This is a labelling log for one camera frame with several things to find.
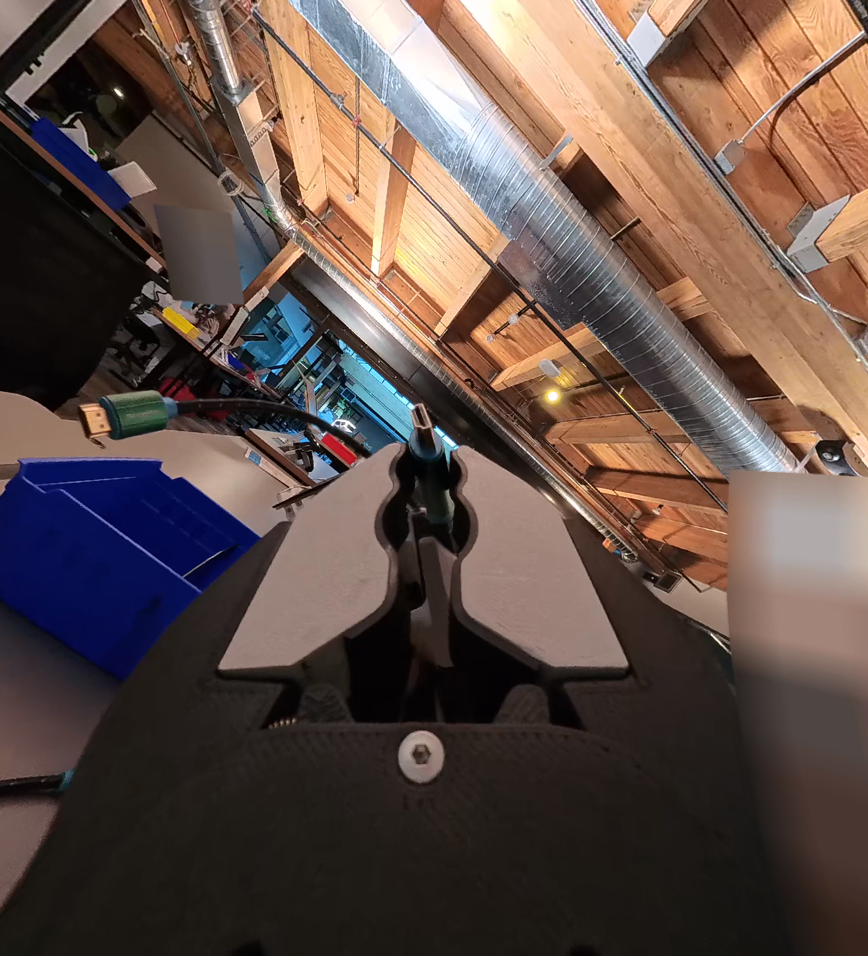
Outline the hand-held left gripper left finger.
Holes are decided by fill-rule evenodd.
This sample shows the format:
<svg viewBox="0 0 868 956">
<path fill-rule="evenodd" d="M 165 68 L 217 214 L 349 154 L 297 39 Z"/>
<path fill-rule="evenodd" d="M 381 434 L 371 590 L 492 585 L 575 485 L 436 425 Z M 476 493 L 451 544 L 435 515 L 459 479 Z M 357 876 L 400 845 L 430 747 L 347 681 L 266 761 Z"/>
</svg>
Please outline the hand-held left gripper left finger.
<svg viewBox="0 0 868 956">
<path fill-rule="evenodd" d="M 218 665 L 234 679 L 332 684 L 356 719 L 397 719 L 411 667 L 399 552 L 408 539 L 404 445 L 306 504 Z"/>
</svg>

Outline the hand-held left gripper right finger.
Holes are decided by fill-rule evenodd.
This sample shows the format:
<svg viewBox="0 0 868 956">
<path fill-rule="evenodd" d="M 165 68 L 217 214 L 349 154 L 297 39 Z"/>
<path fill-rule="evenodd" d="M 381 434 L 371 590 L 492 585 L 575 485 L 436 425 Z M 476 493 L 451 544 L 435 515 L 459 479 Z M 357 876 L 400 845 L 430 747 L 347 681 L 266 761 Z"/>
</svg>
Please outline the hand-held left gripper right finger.
<svg viewBox="0 0 868 956">
<path fill-rule="evenodd" d="M 514 687 L 548 695 L 617 681 L 631 665 L 557 508 L 470 448 L 451 459 L 454 534 L 448 718 L 494 718 Z"/>
</svg>

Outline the blue plastic bin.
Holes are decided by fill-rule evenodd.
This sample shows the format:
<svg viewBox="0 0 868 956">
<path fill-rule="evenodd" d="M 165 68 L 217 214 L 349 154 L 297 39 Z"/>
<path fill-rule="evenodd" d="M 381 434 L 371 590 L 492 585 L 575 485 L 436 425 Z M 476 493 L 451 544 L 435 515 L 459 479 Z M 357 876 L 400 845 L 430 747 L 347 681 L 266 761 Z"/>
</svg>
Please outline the blue plastic bin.
<svg viewBox="0 0 868 956">
<path fill-rule="evenodd" d="M 62 129 L 47 118 L 31 124 L 33 139 L 59 161 L 83 185 L 112 209 L 124 209 L 131 197 L 88 151 L 88 139 L 80 128 Z"/>
<path fill-rule="evenodd" d="M 258 540 L 157 459 L 22 459 L 0 495 L 0 600 L 125 679 Z"/>
</svg>

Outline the red plastic tray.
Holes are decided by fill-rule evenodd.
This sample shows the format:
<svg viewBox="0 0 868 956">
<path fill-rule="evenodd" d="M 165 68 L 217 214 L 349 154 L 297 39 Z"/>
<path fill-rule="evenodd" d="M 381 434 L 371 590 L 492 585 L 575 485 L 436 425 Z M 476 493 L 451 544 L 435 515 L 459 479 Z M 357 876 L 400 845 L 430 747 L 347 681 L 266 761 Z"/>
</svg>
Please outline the red plastic tray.
<svg viewBox="0 0 868 956">
<path fill-rule="evenodd" d="M 349 470 L 363 459 L 355 449 L 350 448 L 344 441 L 330 433 L 321 432 L 317 436 L 317 441 L 321 453 L 329 459 L 338 472 Z"/>
</svg>

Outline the silver ventilation ducts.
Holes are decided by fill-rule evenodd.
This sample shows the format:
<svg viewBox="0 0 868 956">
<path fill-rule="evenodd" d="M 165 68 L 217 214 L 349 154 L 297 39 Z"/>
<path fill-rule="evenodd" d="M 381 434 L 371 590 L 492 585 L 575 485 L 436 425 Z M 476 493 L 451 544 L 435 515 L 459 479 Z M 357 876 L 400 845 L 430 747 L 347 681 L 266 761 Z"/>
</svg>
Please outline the silver ventilation ducts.
<svg viewBox="0 0 868 956">
<path fill-rule="evenodd" d="M 724 478 L 796 472 L 780 435 L 408 4 L 292 8 L 507 239 L 499 257 L 491 259 L 379 138 L 368 130 L 364 137 L 570 355 L 589 364 L 565 333 L 581 322 Z"/>
</svg>

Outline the black office chair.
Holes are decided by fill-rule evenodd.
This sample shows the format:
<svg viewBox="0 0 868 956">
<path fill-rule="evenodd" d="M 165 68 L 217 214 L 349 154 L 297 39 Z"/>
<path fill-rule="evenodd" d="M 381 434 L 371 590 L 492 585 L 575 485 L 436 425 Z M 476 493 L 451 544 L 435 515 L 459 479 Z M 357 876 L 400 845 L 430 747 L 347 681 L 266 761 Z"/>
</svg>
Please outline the black office chair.
<svg viewBox="0 0 868 956">
<path fill-rule="evenodd" d="M 152 278 L 79 189 L 0 127 L 0 391 L 51 410 L 75 397 Z"/>
</svg>

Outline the thin black pole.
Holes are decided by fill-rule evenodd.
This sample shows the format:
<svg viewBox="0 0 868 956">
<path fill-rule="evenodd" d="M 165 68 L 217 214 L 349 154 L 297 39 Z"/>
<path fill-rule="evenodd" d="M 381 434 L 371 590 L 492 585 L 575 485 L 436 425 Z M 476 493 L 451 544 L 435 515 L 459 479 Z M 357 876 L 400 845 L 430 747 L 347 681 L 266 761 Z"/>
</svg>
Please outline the thin black pole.
<svg viewBox="0 0 868 956">
<path fill-rule="evenodd" d="M 89 1 L 54 1 L 0 54 L 0 97 L 69 28 Z"/>
</svg>

